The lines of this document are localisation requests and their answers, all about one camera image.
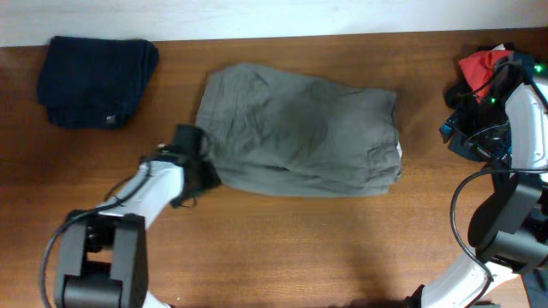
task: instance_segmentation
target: folded towel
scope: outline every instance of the folded towel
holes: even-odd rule
[[[158,49],[142,39],[55,37],[38,82],[52,124],[116,128],[136,111],[158,64]]]

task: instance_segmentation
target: white wall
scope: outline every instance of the white wall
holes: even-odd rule
[[[546,0],[0,0],[0,45],[545,27]]]

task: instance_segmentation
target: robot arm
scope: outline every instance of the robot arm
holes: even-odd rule
[[[169,307],[147,291],[145,231],[162,209],[182,193],[183,172],[182,166],[171,162],[152,159],[142,163],[135,177],[98,208],[128,195],[148,176],[133,197],[67,229],[57,267],[58,308]],[[113,251],[110,264],[87,260],[88,253],[102,249]]]
[[[58,308],[170,307],[148,292],[146,230],[167,204],[181,206],[220,183],[201,160],[201,135],[197,128],[179,126],[173,145],[161,146],[120,192],[66,229],[55,285]],[[110,263],[88,259],[103,249],[112,250]]]
[[[505,104],[512,133],[513,169],[548,167],[548,115],[538,95],[541,91],[542,96],[548,96],[548,82],[536,79],[535,84],[536,91],[531,85],[520,84]],[[474,213],[468,230],[468,240],[475,248],[471,250],[493,276],[484,295],[518,275],[545,267],[548,246],[540,233],[548,230],[530,214],[539,211],[546,176],[507,178]],[[408,307],[469,307],[486,283],[485,270],[463,254],[440,278],[408,298]]]

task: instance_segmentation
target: wooden surface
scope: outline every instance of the wooden surface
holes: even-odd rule
[[[121,130],[65,130],[35,97],[45,48],[0,50],[0,306],[39,307],[38,266],[66,213],[92,208],[138,157],[193,122],[206,76],[257,62],[351,86],[399,93],[403,177],[372,198],[268,198],[227,187],[191,210],[166,209],[148,232],[150,289],[179,307],[318,307],[402,299],[461,254],[449,225],[457,184],[480,169],[438,133],[456,60],[478,44],[514,41],[548,57],[541,30],[371,34],[157,43],[161,60],[140,109]],[[458,223],[491,193],[465,189]],[[53,286],[57,250],[48,269]],[[487,296],[526,307],[520,280]]]

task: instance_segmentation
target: gray cloth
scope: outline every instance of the gray cloth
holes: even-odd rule
[[[398,178],[396,94],[238,64],[211,76],[196,125],[221,181],[278,196],[386,193]]]

